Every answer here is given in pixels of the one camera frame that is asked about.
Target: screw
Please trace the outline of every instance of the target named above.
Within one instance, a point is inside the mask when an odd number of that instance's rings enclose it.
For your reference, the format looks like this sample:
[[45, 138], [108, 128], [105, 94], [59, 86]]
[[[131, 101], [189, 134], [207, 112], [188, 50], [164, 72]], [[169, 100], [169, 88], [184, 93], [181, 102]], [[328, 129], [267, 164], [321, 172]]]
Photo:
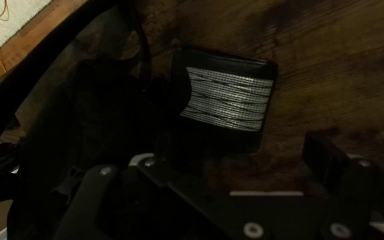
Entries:
[[151, 168], [151, 166], [155, 165], [155, 164], [156, 164], [156, 161], [155, 161], [153, 157], [147, 158], [147, 160], [144, 161], [144, 165], [148, 166], [148, 168]]
[[100, 169], [100, 174], [103, 174], [103, 176], [107, 176], [107, 174], [109, 174], [111, 172], [112, 172], [112, 168], [111, 168], [111, 166], [104, 166], [104, 168]]
[[264, 229], [260, 224], [257, 222], [247, 222], [244, 225], [244, 234], [248, 238], [261, 238], [264, 234]]
[[369, 161], [367, 161], [367, 160], [360, 160], [360, 161], [357, 161], [360, 165], [363, 165], [364, 168], [368, 168], [368, 166], [371, 166], [371, 162]]
[[351, 238], [352, 230], [340, 222], [333, 222], [329, 225], [331, 233], [335, 234], [337, 238]]

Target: bolt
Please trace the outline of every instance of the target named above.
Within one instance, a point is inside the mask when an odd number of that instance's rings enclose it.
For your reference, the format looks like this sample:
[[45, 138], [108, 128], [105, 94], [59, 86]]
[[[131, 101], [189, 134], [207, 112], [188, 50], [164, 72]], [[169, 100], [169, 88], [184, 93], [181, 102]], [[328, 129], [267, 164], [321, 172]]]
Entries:
[[147, 160], [144, 161], [144, 165], [148, 166], [148, 168], [153, 166], [155, 164], [156, 164], [156, 161], [155, 161], [153, 157], [147, 158]]
[[368, 166], [371, 166], [371, 162], [369, 161], [367, 161], [367, 160], [359, 160], [357, 161], [361, 166], [364, 166], [364, 168], [368, 168]]
[[244, 234], [248, 238], [261, 238], [264, 234], [264, 229], [260, 224], [257, 222], [247, 222], [244, 225]]
[[104, 166], [104, 168], [100, 169], [100, 174], [103, 174], [103, 176], [107, 176], [107, 174], [109, 174], [111, 172], [112, 172], [112, 168], [111, 168], [111, 166]]
[[333, 222], [329, 225], [331, 233], [335, 234], [337, 238], [351, 238], [352, 230], [340, 222]]

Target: white fabric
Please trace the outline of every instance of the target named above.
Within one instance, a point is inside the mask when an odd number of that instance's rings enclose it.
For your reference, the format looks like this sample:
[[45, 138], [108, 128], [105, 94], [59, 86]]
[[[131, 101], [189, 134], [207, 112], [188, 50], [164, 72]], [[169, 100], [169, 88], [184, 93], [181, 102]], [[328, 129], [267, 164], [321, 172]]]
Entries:
[[[9, 14], [0, 20], [0, 46], [11, 38], [25, 22], [28, 22], [51, 0], [8, 0]], [[0, 0], [0, 13], [4, 9], [4, 0]]]

